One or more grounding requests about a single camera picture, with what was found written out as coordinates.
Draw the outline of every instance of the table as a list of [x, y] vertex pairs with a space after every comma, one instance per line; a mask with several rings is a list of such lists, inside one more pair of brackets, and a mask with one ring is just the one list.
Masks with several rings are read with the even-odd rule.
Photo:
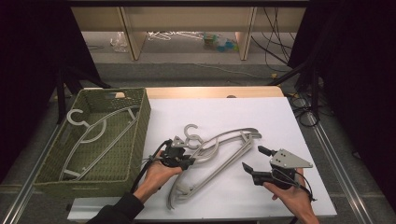
[[[305, 160], [313, 161], [289, 102], [278, 87], [148, 88], [148, 98], [152, 109], [144, 158], [163, 140], [173, 138], [169, 133], [183, 138], [183, 127], [189, 122], [198, 125], [197, 132], [204, 139], [216, 133], [247, 127], [257, 128], [262, 139], [255, 140], [255, 146], [246, 155], [223, 170], [186, 203], [177, 203], [175, 210], [169, 211], [165, 201], [174, 181], [174, 178], [171, 179], [146, 202], [146, 208], [136, 220], [183, 222], [292, 216], [281, 202], [271, 200], [269, 191], [253, 185], [251, 176], [245, 173], [241, 164], [243, 161], [256, 170], [270, 170], [269, 159], [258, 152], [258, 145], [276, 150], [283, 147]], [[217, 160], [205, 167], [213, 168]], [[187, 172], [194, 176], [190, 180], [207, 174], [207, 170], [202, 170], [203, 167], [189, 168]], [[318, 199], [318, 202], [313, 203], [317, 216], [335, 216], [336, 212], [317, 168], [305, 169], [304, 174], [310, 181], [314, 197]], [[75, 199], [68, 219], [86, 221], [102, 206], [117, 200]]]

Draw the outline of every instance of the floor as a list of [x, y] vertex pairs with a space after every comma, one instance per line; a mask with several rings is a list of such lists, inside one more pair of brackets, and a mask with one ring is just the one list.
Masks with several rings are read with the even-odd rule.
[[[281, 47], [274, 43], [268, 44], [264, 38], [270, 34], [257, 33], [253, 36], [264, 48], [268, 44], [268, 49], [276, 57], [263, 53], [263, 49], [252, 42], [246, 61], [241, 61], [238, 52], [233, 49], [219, 52], [215, 48], [206, 47], [203, 40], [195, 38], [201, 34], [197, 32], [160, 36], [167, 40], [156, 37], [149, 40], [148, 37], [139, 60], [133, 62], [127, 52], [115, 52], [110, 45], [112, 39], [117, 39], [117, 33], [83, 33], [102, 80], [112, 86], [255, 86], [266, 85], [274, 77], [280, 77], [290, 70], [276, 58], [288, 59]], [[235, 40], [231, 33], [215, 34]], [[281, 34], [282, 44], [292, 47], [294, 36], [295, 34]], [[281, 84], [284, 93], [295, 92], [293, 84], [296, 78]], [[338, 214], [336, 217], [321, 217], [321, 223], [396, 223], [395, 213], [386, 198], [364, 164], [352, 154], [354, 148], [327, 105], [325, 94], [320, 96], [319, 125], [305, 127], [304, 124], [311, 121], [311, 117], [306, 116], [302, 117], [300, 127]], [[290, 101], [290, 106], [303, 104], [301, 99], [293, 98]], [[56, 127], [56, 120], [57, 102], [54, 94], [31, 143], [21, 152], [7, 178], [0, 185], [2, 220], [34, 170], [42, 148], [45, 148]], [[335, 163], [340, 162], [341, 170], [334, 166], [334, 154]], [[350, 188], [356, 194], [350, 196]], [[368, 217], [359, 215], [361, 207], [353, 204], [355, 199], [363, 202]], [[28, 203], [21, 208], [23, 213], [16, 219], [18, 223], [72, 223], [67, 220], [67, 207], [72, 202], [56, 200], [33, 189]], [[289, 217], [260, 220], [260, 223], [289, 222]]]

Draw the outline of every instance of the black device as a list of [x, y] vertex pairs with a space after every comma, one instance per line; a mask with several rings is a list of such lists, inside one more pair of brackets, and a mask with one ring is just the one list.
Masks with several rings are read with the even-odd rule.
[[[259, 151], [267, 156], [275, 156], [277, 151], [270, 150], [266, 147], [259, 146]], [[254, 185], [262, 186], [264, 182], [277, 185], [280, 189], [289, 189], [295, 185], [294, 177], [296, 171], [294, 168], [286, 169], [271, 164], [272, 172], [259, 172], [254, 171], [253, 168], [242, 162], [244, 170], [253, 177]]]
[[172, 147], [172, 140], [166, 141], [166, 148], [160, 155], [160, 162], [167, 167], [181, 167], [182, 170], [187, 170], [190, 165], [193, 165], [195, 158], [191, 155], [183, 155], [186, 149], [183, 147]]
[[313, 165], [305, 161], [285, 149], [279, 151], [271, 150], [263, 146], [258, 147], [260, 153], [273, 157], [270, 160], [272, 167], [271, 172], [258, 172], [242, 162], [244, 170], [253, 178], [254, 185], [262, 186], [264, 182], [277, 185], [281, 189], [289, 189], [291, 186], [300, 187], [300, 183], [296, 178], [297, 167], [313, 167]]

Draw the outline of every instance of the sleeve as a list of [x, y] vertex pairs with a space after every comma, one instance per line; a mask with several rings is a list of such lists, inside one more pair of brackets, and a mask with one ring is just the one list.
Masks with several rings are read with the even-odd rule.
[[113, 206], [103, 207], [87, 224], [129, 224], [143, 208], [144, 205], [132, 193], [125, 193]]

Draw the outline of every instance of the person's arm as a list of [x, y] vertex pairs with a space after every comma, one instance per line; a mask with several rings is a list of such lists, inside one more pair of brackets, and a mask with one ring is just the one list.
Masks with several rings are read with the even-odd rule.
[[143, 204], [146, 200], [157, 192], [169, 178], [181, 172], [180, 167], [169, 168], [164, 166], [160, 161], [154, 161], [147, 170], [145, 180], [133, 194], [125, 193], [115, 205], [106, 205], [87, 224], [131, 223], [143, 210]]
[[[303, 169], [297, 169], [297, 172], [302, 175]], [[302, 176], [299, 177], [299, 180], [301, 185], [305, 187], [305, 181]], [[276, 185], [267, 182], [264, 182], [263, 185], [274, 193], [273, 200], [279, 198], [300, 221], [306, 224], [319, 223], [312, 209], [309, 196], [303, 189], [295, 187], [280, 189]]]

